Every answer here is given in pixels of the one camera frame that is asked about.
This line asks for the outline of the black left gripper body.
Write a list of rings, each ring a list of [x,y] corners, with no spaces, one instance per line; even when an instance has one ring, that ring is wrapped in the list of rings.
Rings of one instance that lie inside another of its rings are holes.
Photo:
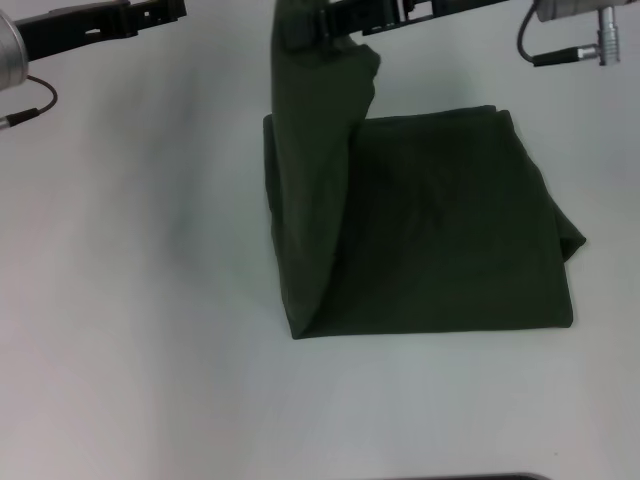
[[[94,43],[136,36],[129,1],[99,2],[52,10],[18,20],[30,62]]]

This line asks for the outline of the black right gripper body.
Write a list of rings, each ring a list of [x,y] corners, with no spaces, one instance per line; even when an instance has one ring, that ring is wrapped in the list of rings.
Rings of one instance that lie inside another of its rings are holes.
[[[402,26],[421,23],[441,17],[451,16],[471,10],[485,8],[496,4],[504,3],[506,0],[424,0],[424,1],[402,1],[402,12],[404,21]],[[418,4],[428,3],[431,6],[431,12],[413,18],[412,12]]]

